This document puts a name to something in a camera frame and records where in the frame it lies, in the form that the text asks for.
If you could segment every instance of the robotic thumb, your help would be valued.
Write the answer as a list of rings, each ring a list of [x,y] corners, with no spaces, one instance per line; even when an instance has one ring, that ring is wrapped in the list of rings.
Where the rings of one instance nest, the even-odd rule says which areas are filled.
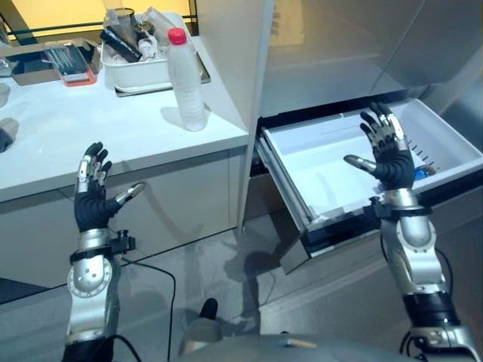
[[[347,155],[344,157],[344,161],[354,167],[360,168],[361,170],[370,173],[371,175],[374,175],[376,171],[376,163],[366,160],[365,158],[360,158],[355,155]]]
[[[117,195],[114,199],[120,206],[123,206],[126,202],[128,202],[132,198],[136,197],[140,192],[142,192],[145,187],[146,187],[145,183],[135,183],[129,189]]]

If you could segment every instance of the red bottle cap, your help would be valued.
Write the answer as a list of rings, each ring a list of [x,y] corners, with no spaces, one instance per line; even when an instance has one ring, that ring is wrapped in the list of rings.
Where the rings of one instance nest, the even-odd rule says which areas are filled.
[[[186,33],[181,28],[171,28],[168,30],[168,39],[171,44],[184,44],[186,43]]]

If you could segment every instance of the white shelf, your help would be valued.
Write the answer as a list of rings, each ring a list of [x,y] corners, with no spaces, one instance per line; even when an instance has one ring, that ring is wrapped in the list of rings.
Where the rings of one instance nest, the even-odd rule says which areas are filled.
[[[72,185],[85,149],[103,142],[112,174],[244,146],[248,132],[199,37],[193,38],[211,76],[202,85],[208,125],[189,132],[169,123],[162,108],[177,107],[172,90],[119,98],[97,83],[65,87],[60,81],[21,87],[13,79],[0,119],[20,123],[14,144],[0,154],[0,202]]]

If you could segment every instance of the yellow wall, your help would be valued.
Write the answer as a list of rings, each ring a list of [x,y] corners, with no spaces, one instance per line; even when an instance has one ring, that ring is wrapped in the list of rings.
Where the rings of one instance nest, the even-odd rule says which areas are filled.
[[[103,21],[106,13],[103,0],[47,0],[43,2],[39,0],[13,0],[13,2],[29,29]],[[149,6],[153,6],[159,11],[174,11],[181,15],[189,15],[188,0],[123,0],[122,4],[125,8],[134,9],[136,13],[142,13]],[[96,28],[100,29],[99,26],[90,26],[37,32],[34,35],[81,32]]]

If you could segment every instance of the open drawer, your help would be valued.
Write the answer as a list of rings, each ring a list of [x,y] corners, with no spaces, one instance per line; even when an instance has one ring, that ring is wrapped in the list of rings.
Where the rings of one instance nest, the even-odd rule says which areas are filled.
[[[427,164],[436,171],[414,183],[421,204],[433,206],[462,192],[462,184],[481,183],[483,154],[424,103],[411,100],[390,107],[416,167]],[[377,227],[362,208],[383,194],[379,181],[343,160],[347,154],[374,159],[358,114],[263,128],[257,138],[257,151],[300,231],[281,259],[286,273]]]

